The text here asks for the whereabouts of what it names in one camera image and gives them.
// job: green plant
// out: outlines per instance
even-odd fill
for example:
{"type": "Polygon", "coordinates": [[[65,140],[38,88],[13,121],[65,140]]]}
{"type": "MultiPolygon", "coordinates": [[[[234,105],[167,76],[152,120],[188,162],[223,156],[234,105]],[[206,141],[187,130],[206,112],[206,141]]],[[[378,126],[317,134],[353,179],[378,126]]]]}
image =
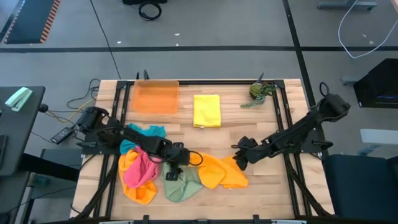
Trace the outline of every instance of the green plant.
{"type": "Polygon", "coordinates": [[[250,103],[241,105],[241,108],[251,108],[256,105],[263,105],[266,102],[266,97],[272,96],[272,92],[275,91],[275,87],[273,85],[255,83],[250,86],[249,91],[252,98],[255,97],[255,99],[250,103]]]}

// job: floor mat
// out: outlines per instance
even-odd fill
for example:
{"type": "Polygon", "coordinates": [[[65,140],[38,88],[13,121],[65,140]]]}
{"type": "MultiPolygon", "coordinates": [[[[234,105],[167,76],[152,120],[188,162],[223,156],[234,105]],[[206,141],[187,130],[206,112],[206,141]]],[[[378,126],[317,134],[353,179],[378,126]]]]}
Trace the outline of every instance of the floor mat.
{"type": "Polygon", "coordinates": [[[59,6],[59,0],[25,0],[10,25],[4,43],[44,43],[59,6]]]}

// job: black chair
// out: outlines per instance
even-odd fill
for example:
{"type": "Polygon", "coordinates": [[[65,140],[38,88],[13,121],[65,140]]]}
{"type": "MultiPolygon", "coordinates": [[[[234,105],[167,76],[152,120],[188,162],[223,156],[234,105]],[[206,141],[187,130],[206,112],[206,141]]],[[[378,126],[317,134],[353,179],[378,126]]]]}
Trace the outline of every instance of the black chair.
{"type": "Polygon", "coordinates": [[[339,217],[398,222],[398,156],[332,155],[325,174],[339,217]]]}

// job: white cable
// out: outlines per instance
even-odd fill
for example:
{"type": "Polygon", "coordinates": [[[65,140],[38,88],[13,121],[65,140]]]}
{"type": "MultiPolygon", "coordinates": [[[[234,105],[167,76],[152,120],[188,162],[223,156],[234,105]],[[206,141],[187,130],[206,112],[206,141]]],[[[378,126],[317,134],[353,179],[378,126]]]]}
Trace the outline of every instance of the white cable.
{"type": "Polygon", "coordinates": [[[391,29],[390,32],[388,33],[387,37],[386,37],[386,38],[384,39],[384,41],[381,42],[381,44],[378,45],[376,48],[374,48],[373,50],[369,51],[368,53],[365,53],[365,54],[362,54],[362,55],[359,55],[359,56],[355,56],[355,57],[352,56],[352,55],[350,54],[350,52],[347,50],[346,46],[344,46],[344,44],[343,44],[342,41],[341,41],[340,30],[341,30],[341,25],[343,24],[344,19],[346,18],[346,16],[348,15],[348,13],[354,8],[354,6],[355,6],[355,4],[356,4],[357,2],[358,2],[358,0],[356,0],[356,1],[354,2],[354,4],[350,7],[350,9],[348,9],[348,12],[343,16],[343,18],[341,19],[340,25],[338,26],[338,41],[340,42],[341,46],[344,47],[344,49],[346,50],[346,52],[348,53],[348,55],[349,55],[351,58],[353,58],[353,59],[360,58],[360,57],[363,57],[363,56],[365,56],[365,55],[368,55],[368,54],[374,52],[375,50],[377,50],[379,47],[381,47],[384,43],[386,43],[386,41],[387,41],[387,39],[390,37],[392,31],[394,30],[394,28],[395,28],[396,25],[398,24],[398,20],[397,20],[397,22],[392,26],[392,29],[391,29]]]}

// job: yellow cloth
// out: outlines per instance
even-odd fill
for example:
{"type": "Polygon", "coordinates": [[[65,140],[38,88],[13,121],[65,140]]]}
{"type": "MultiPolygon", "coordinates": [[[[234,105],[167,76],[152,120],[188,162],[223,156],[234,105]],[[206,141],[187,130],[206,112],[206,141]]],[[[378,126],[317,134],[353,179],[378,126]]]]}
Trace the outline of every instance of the yellow cloth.
{"type": "Polygon", "coordinates": [[[147,181],[144,185],[134,189],[130,188],[124,183],[123,175],[138,158],[139,154],[130,150],[127,154],[121,155],[119,159],[119,177],[123,187],[123,193],[131,199],[133,202],[137,202],[143,205],[147,205],[152,199],[154,199],[157,188],[152,180],[147,181]]]}
{"type": "Polygon", "coordinates": [[[193,126],[198,128],[221,126],[219,95],[193,96],[193,126]]]}
{"type": "MultiPolygon", "coordinates": [[[[215,189],[220,184],[227,189],[245,188],[249,181],[243,172],[236,165],[233,156],[218,159],[211,155],[199,152],[203,156],[203,162],[197,166],[198,175],[201,183],[209,188],[215,189]]],[[[199,155],[191,153],[190,162],[199,164],[199,155]]]]}

